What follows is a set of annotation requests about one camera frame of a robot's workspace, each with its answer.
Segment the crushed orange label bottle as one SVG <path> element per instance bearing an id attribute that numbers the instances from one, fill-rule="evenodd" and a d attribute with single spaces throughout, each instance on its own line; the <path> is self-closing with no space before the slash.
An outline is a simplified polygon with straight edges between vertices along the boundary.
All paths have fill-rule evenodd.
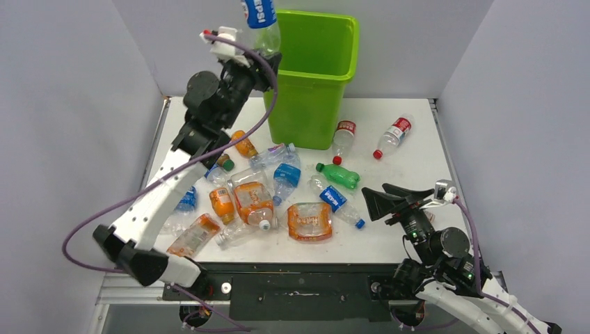
<path id="1" fill-rule="evenodd" d="M 332 210 L 324 202 L 300 202 L 286 211 L 289 237 L 302 242 L 318 242 L 333 236 Z"/>

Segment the clear jar silver lid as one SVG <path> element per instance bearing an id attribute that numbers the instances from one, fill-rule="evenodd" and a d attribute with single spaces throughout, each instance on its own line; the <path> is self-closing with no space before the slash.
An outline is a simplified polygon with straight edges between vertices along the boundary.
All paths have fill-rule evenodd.
<path id="1" fill-rule="evenodd" d="M 259 182 L 268 187 L 269 181 L 263 168 L 248 168 L 230 176 L 227 181 L 231 189 L 249 182 Z"/>

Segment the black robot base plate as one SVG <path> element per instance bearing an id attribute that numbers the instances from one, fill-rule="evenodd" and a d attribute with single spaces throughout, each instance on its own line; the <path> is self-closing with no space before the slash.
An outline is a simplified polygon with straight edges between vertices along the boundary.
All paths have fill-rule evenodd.
<path id="1" fill-rule="evenodd" d="M 396 264 L 205 262 L 189 292 L 245 321 L 389 321 L 418 299 L 394 281 Z"/>

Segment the Pepsi bottle blue label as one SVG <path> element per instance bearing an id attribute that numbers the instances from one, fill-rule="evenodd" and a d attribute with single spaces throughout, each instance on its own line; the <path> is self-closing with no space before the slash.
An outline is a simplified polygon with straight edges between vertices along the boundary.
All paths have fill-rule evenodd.
<path id="1" fill-rule="evenodd" d="M 241 6 L 250 29 L 253 49 L 267 58 L 279 53 L 281 33 L 274 1 L 242 0 Z"/>
<path id="2" fill-rule="evenodd" d="M 312 176 L 308 185 L 313 194 L 329 205 L 332 213 L 341 221 L 361 230 L 365 221 L 361 218 L 359 211 L 342 195 L 333 185 L 319 175 Z"/>

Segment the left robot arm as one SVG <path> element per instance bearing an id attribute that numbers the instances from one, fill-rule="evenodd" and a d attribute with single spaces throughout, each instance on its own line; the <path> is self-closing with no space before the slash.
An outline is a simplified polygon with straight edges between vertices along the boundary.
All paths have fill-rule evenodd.
<path id="1" fill-rule="evenodd" d="M 185 193 L 214 166 L 230 143 L 226 129 L 233 126 L 254 90 L 277 85 L 280 52 L 258 53 L 245 63 L 221 61 L 220 74 L 201 71 L 186 85 L 184 124 L 159 171 L 130 208 L 110 226 L 99 225 L 93 239 L 119 269 L 142 286 L 157 281 L 175 283 L 189 299 L 202 298 L 207 280 L 188 255 L 169 255 L 155 249 L 155 241 Z"/>

